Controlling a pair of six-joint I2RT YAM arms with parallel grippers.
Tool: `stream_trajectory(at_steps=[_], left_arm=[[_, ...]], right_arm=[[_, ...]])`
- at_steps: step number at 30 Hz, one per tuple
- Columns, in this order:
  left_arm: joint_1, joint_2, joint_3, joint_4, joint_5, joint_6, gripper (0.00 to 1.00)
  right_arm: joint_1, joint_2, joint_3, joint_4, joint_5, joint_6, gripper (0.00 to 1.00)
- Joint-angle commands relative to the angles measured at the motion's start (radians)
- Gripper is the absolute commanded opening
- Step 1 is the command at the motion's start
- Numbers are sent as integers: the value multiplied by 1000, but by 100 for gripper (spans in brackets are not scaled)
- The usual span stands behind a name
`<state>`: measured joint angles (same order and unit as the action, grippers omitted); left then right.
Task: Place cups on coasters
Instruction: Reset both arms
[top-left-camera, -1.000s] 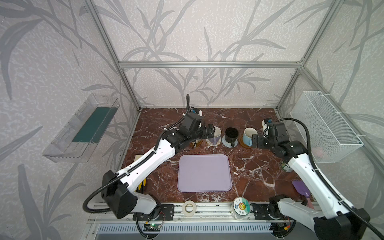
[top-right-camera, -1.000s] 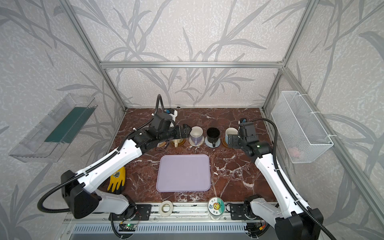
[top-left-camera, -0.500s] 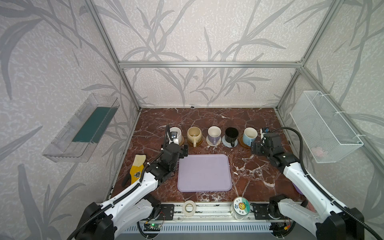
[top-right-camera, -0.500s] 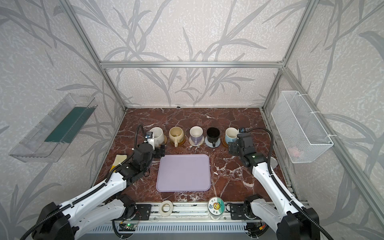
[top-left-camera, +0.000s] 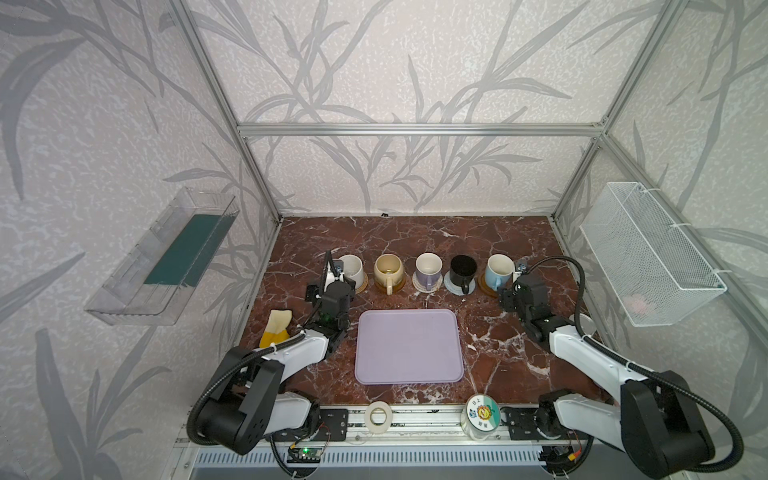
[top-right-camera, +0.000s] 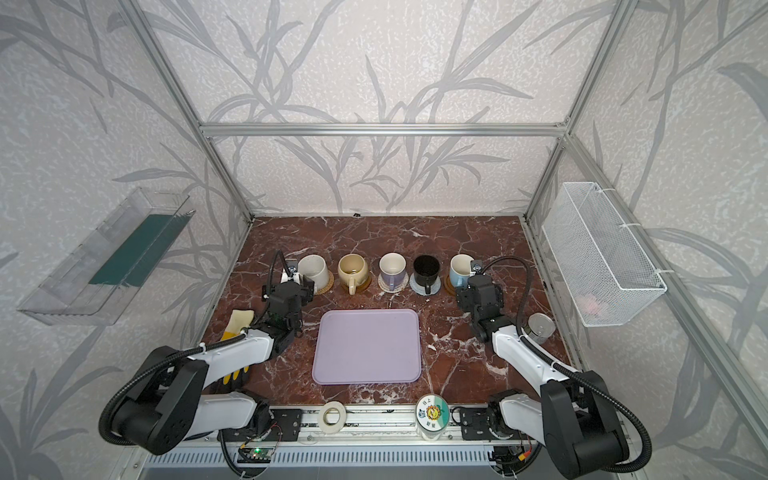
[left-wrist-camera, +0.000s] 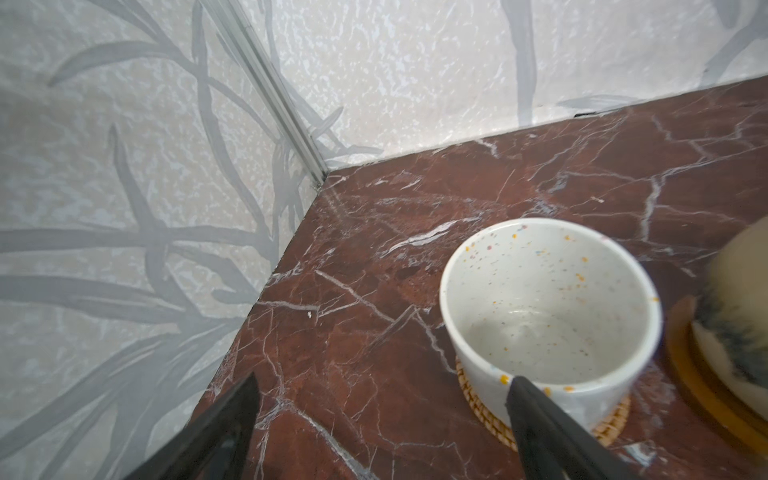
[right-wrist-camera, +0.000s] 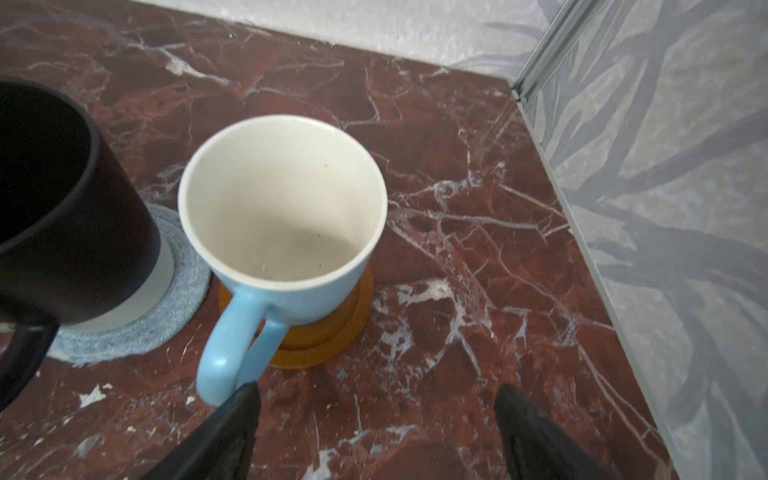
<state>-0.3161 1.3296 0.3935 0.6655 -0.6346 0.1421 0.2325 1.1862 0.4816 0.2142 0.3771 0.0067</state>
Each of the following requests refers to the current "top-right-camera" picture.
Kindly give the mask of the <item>brown wooden coaster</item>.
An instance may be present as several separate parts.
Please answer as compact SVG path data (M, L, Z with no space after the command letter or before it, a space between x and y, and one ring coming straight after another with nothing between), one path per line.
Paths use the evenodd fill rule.
M367 279L361 285L358 285L356 287L356 293L361 293L361 292L364 292L366 289L368 289L369 286L371 285L373 279L374 279L373 274L369 273ZM341 288L345 292L349 291L349 287L348 287L348 285L346 283L343 283L341 285Z

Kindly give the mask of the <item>woven cork coaster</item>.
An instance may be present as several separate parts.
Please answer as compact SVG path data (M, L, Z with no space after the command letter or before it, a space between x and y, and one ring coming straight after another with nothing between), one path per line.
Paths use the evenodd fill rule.
M329 272L328 273L328 282L322 288L317 289L315 291L315 295L324 295L324 294L328 293L333 288L333 286L334 286L334 280L335 280L334 275L331 272Z

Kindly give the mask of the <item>grey round coaster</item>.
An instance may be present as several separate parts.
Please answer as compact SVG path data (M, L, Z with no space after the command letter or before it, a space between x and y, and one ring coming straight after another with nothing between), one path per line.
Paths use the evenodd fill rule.
M416 294L427 297L436 295L442 287L442 282L440 278L436 278L429 287L425 287L416 281L415 276L411 276L409 279L409 286Z

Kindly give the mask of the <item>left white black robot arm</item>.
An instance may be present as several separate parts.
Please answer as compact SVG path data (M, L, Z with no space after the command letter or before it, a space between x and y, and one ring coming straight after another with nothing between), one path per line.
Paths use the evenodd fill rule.
M258 425L267 416L258 411L265 400L238 391L203 391L283 353L301 330L301 309L313 297L313 281L288 280L268 290L263 317L235 337L185 351L156 348L107 402L98 421L100 436L162 455L191 436Z

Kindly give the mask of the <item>black mug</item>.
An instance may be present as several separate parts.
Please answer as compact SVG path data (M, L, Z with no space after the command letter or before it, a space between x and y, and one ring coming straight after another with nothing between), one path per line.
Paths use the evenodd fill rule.
M431 255L419 255L413 261L413 275L416 277L416 281L429 287L436 278L439 278L440 273L439 260Z

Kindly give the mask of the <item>amber brown coaster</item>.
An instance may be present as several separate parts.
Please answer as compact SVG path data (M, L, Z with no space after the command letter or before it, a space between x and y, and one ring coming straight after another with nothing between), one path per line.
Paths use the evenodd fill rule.
M442 281L443 281L443 285L444 285L444 287L445 287L445 290L446 290L446 292L447 292L447 293L448 293L450 296L455 296L455 295L456 295L455 287L452 285L452 283L451 283L451 281L450 281L450 277L449 277L449 276L445 276L445 277L442 279Z

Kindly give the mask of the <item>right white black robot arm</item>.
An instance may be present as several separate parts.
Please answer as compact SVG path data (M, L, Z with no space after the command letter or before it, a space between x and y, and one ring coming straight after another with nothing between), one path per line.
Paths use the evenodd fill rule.
M539 398L508 393L497 401L503 425L544 445L567 479L603 470L632 473L652 458L652 441L640 419L608 392L600 375L559 361L526 334L519 313L502 313L504 295L487 275L456 289L459 308L471 315L477 338L490 343L535 388Z

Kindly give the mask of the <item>white mug blue handle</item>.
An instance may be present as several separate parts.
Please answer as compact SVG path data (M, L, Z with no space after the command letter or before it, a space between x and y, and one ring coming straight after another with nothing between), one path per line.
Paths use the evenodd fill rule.
M450 284L458 289L465 287L472 275L472 262L474 258L467 254L457 254L450 261Z

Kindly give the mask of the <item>beige mug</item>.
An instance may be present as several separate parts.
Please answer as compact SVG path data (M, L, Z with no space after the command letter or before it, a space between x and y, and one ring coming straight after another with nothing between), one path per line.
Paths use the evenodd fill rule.
M348 294L356 294L356 287L361 285L370 273L369 264L365 258L356 253L343 256L338 264L337 273L349 287Z

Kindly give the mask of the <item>beige spiral woven coaster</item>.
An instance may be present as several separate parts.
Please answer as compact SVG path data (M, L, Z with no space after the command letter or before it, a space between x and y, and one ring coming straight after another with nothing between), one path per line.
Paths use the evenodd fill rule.
M409 275L407 273L404 273L402 276L402 279L399 283L397 283L394 286L391 286L388 282L388 277L384 275L383 273L380 273L377 277L377 282L379 288L388 294L396 294L398 292L403 291L409 284Z

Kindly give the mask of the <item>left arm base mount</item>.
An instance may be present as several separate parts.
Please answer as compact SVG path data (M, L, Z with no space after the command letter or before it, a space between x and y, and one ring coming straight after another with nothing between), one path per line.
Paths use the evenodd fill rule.
M296 442L301 430L301 409L271 409L270 417L253 420L241 429L224 429L226 442Z

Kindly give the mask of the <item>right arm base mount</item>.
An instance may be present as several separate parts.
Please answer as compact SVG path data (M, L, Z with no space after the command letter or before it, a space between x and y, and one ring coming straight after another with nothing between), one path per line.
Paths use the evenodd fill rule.
M459 418L462 439L466 441L528 441L529 437L509 427L503 420L500 407L455 407Z

